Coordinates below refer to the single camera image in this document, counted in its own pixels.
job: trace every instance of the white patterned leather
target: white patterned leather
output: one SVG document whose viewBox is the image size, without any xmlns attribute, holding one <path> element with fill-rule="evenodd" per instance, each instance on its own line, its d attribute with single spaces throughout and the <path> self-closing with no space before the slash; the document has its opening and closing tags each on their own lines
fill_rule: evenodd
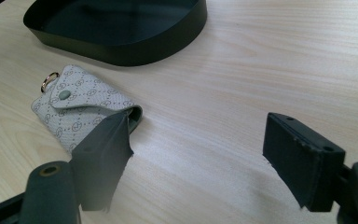
<svg viewBox="0 0 358 224">
<path fill-rule="evenodd" d="M 63 91 L 69 97 L 60 97 Z M 104 118 L 127 110 L 133 131 L 142 116 L 142 108 L 130 98 L 76 65 L 65 66 L 32 109 L 70 154 Z"/>
</svg>

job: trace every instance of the silver ring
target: silver ring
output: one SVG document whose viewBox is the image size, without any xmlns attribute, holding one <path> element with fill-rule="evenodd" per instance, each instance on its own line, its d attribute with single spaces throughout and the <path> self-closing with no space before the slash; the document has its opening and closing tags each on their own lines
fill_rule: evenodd
<svg viewBox="0 0 358 224">
<path fill-rule="evenodd" d="M 51 73 L 50 75 L 48 75 L 48 77 L 46 77 L 46 79 L 43 81 L 42 83 L 42 88 L 40 88 L 40 90 L 45 93 L 46 91 L 46 86 L 54 79 L 56 79 L 57 77 L 59 77 L 60 74 L 59 73 Z"/>
</svg>

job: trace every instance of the small wallet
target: small wallet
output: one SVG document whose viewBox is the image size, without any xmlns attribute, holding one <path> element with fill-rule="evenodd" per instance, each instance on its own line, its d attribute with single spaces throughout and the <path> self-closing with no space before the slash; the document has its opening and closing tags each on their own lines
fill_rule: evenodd
<svg viewBox="0 0 358 224">
<path fill-rule="evenodd" d="M 130 98 L 76 65 L 49 75 L 42 92 L 32 110 L 69 154 L 104 118 L 127 111 L 131 133 L 142 116 Z"/>
</svg>

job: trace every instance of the black plastic container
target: black plastic container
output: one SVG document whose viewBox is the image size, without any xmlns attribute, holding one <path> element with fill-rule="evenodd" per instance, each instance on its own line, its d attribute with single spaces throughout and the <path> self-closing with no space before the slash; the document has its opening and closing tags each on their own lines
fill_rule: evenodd
<svg viewBox="0 0 358 224">
<path fill-rule="evenodd" d="M 201 32 L 205 0 L 37 0 L 23 22 L 44 44 L 105 63 L 153 63 Z"/>
</svg>

